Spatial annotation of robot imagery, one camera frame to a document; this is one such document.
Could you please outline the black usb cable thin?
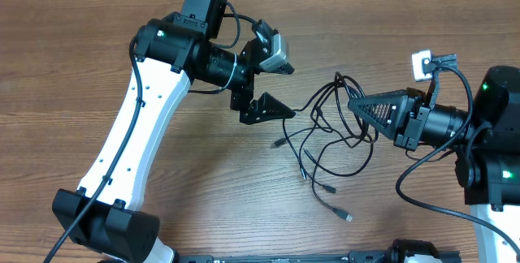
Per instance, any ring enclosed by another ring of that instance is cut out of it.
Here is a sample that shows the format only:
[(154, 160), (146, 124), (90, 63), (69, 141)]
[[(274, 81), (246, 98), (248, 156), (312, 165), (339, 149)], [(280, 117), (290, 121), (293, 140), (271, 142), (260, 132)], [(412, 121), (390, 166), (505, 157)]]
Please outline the black usb cable thin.
[[(317, 180), (317, 174), (319, 170), (322, 170), (323, 172), (338, 178), (350, 178), (360, 174), (363, 170), (365, 170), (366, 166), (372, 159), (375, 151), (375, 142), (379, 139), (379, 132), (374, 131), (372, 134), (370, 134), (369, 130), (371, 129), (371, 126), (368, 125), (367, 122), (362, 121), (358, 116), (355, 116), (354, 120), (359, 129), (359, 132), (356, 133), (353, 131), (353, 129), (346, 121), (344, 110), (341, 105), (341, 89), (344, 90), (345, 95), (349, 101), (363, 97), (365, 95), (362, 87), (358, 84), (349, 85), (346, 84), (343, 80), (325, 84), (310, 97), (310, 99), (303, 105), (303, 107), (296, 110), (297, 113), (310, 110), (309, 117), (312, 121), (312, 125), (310, 127), (301, 129), (300, 131), (290, 133), (287, 130), (286, 122), (283, 121), (282, 130), (284, 136), (280, 140), (277, 140), (275, 145), (289, 145), (290, 149), (294, 153), (295, 158), (297, 159), (297, 164), (301, 171), (302, 177), (304, 179), (310, 180), (310, 188), (316, 200), (325, 208), (333, 212), (338, 218), (350, 222), (353, 220), (353, 215), (350, 212), (340, 207), (331, 205), (327, 203), (322, 197), (320, 197), (316, 190), (317, 186), (320, 186), (323, 190), (331, 194), (336, 193), (336, 188), (329, 184), (319, 182)], [(330, 97), (334, 97), (338, 115), (345, 132), (341, 132), (340, 130), (334, 128), (324, 116), (323, 105)], [(338, 138), (325, 144), (320, 150), (319, 154), (314, 156), (308, 149), (305, 148), (305, 145), (310, 137), (316, 132), (334, 134), (338, 136)], [(348, 173), (340, 173), (325, 167), (322, 164), (323, 155), (331, 146), (336, 144), (343, 144), (349, 149), (355, 149), (361, 144), (367, 144), (368, 154), (365, 161), (356, 170)]]

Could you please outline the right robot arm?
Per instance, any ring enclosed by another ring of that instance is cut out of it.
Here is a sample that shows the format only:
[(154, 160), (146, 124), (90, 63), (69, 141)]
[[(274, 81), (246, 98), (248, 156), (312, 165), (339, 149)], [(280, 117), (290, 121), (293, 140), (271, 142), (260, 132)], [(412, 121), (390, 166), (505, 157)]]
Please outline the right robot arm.
[[(483, 262), (519, 260), (519, 70), (491, 67), (477, 93), (456, 68), (427, 64), (428, 92), (414, 88), (355, 98), (348, 108), (396, 147), (414, 151), (420, 143), (433, 150), (405, 170), (396, 193), (408, 203), (473, 222)], [(452, 72), (466, 91), (468, 109), (437, 104), (439, 75)], [(401, 185), (437, 153), (455, 152), (455, 173), (469, 214), (416, 200)]]

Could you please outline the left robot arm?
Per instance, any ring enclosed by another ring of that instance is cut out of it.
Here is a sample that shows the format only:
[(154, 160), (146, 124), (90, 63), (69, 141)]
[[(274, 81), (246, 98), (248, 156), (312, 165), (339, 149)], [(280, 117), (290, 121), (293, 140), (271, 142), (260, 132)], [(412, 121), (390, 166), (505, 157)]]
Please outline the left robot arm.
[(293, 72), (280, 32), (252, 20), (254, 39), (236, 54), (216, 43), (226, 17), (242, 21), (228, 0), (184, 0), (181, 11), (139, 28), (129, 45), (128, 90), (108, 137), (76, 190), (54, 198), (64, 239), (115, 262), (175, 260), (158, 236), (159, 219), (141, 207), (154, 156), (195, 80), (212, 84), (214, 93), (230, 91), (230, 107), (244, 124), (294, 116), (272, 95), (254, 96), (256, 75)]

